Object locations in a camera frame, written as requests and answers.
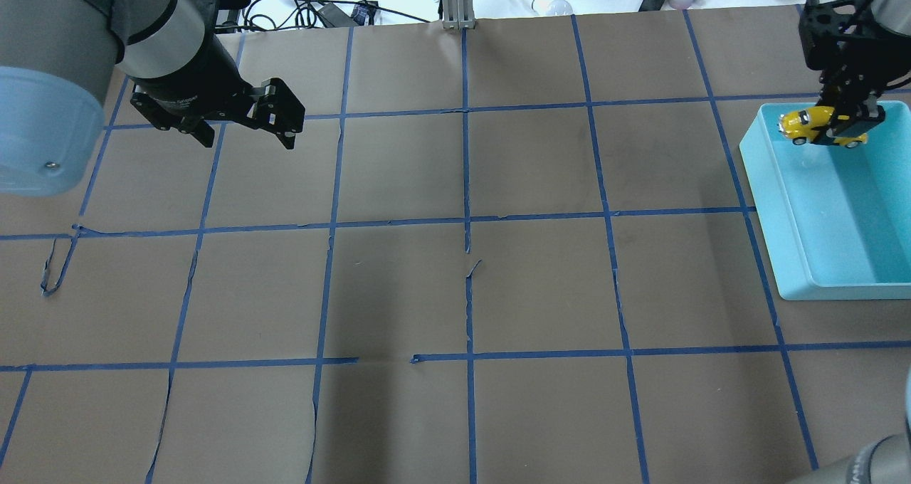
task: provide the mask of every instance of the toy car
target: toy car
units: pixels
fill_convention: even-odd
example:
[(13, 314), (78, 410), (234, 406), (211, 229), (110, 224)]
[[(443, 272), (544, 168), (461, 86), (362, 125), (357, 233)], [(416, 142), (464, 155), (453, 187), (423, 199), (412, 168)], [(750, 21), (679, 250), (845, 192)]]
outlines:
[[(779, 118), (778, 131), (790, 138), (795, 146), (801, 146), (801, 144), (813, 140), (820, 130), (826, 128), (833, 112), (832, 107), (808, 107), (804, 110), (795, 110)], [(866, 144), (866, 141), (868, 141), (868, 137), (866, 134), (862, 134), (859, 137), (836, 137), (834, 143), (851, 149), (851, 147)]]

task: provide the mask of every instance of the blue bin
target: blue bin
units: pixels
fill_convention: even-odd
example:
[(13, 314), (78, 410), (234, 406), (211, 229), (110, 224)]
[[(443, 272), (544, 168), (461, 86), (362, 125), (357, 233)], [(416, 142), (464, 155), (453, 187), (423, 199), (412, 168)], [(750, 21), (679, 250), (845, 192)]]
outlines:
[(886, 121), (857, 149), (794, 146), (778, 117), (811, 106), (802, 102), (763, 105), (743, 136), (784, 299), (911, 299), (911, 112), (880, 105)]

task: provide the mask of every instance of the light blue cap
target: light blue cap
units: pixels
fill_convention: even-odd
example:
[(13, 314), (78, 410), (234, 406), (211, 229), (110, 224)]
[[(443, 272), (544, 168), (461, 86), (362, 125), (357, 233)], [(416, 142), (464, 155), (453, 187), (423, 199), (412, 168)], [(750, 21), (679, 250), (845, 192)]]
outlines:
[(52, 196), (79, 183), (104, 109), (72, 82), (0, 66), (0, 193)]

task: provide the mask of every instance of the gray robot arm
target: gray robot arm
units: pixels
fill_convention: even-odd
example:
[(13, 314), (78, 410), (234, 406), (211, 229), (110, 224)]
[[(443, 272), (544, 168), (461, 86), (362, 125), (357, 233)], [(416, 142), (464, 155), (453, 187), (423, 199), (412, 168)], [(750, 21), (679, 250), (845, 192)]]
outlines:
[(204, 146), (206, 120), (276, 134), (292, 149), (305, 109), (271, 78), (254, 88), (191, 0), (0, 0), (0, 193), (75, 186), (104, 123), (116, 65), (159, 130)]

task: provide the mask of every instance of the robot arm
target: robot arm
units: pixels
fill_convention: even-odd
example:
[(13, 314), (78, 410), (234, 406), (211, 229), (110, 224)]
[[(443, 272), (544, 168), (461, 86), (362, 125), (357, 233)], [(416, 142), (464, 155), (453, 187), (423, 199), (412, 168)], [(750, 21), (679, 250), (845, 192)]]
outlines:
[(811, 142), (835, 144), (882, 123), (876, 100), (911, 71), (911, 0), (807, 0), (799, 27), (808, 68), (822, 72), (816, 105), (833, 109)]
[(116, 65), (131, 104), (159, 130), (206, 147), (206, 120), (276, 134), (286, 149), (305, 108), (280, 79), (254, 88), (192, 0), (0, 0), (0, 192), (75, 186), (98, 138)]

